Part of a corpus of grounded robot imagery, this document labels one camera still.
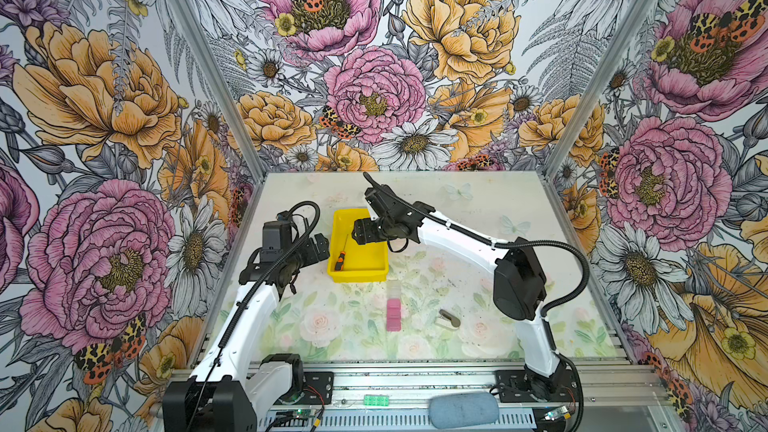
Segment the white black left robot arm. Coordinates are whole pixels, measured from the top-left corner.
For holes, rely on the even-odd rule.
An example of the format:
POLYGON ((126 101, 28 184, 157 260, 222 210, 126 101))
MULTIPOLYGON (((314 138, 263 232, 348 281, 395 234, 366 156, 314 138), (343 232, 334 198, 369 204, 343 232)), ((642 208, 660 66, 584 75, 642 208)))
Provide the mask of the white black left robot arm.
POLYGON ((215 344, 184 380, 169 383, 162 400, 166 431, 256 431, 279 398, 301 392, 299 355, 271 355, 251 368, 267 322, 285 288, 309 265, 329 258, 329 240, 307 236, 254 251, 241 272, 244 284, 215 344))

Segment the orange black screwdriver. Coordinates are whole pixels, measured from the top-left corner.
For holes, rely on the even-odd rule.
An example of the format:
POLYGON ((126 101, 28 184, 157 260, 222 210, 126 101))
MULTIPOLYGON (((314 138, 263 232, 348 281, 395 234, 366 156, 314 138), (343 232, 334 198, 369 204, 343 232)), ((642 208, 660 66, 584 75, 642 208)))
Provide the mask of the orange black screwdriver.
POLYGON ((337 257, 337 260, 334 264, 334 270, 336 272, 342 271, 344 264, 345 264, 345 258, 346 258, 346 249, 348 244, 349 236, 346 236, 342 242, 342 247, 340 249, 339 255, 337 257))

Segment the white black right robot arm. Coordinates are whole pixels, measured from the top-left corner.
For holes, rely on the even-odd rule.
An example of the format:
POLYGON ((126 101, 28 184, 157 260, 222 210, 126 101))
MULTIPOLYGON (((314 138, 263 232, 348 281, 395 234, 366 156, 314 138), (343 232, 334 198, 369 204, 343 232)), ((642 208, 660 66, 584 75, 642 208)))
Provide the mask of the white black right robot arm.
POLYGON ((563 384, 577 378, 575 366, 555 345, 547 319, 550 309, 570 302, 586 288, 590 266, 574 246, 553 240, 504 241, 468 229, 416 202, 395 196, 379 200, 369 196, 365 209, 340 209, 333 217, 329 239, 291 236, 282 249, 288 253, 279 289, 291 285, 311 259, 328 261, 330 274, 342 282, 380 282, 386 277, 392 240, 420 243, 443 249, 474 263, 493 278, 493 301, 506 317, 516 321, 524 351, 522 387, 541 400, 549 399, 563 384), (551 247, 571 253, 580 263, 581 279, 568 294, 546 299, 546 275, 534 250, 551 247))

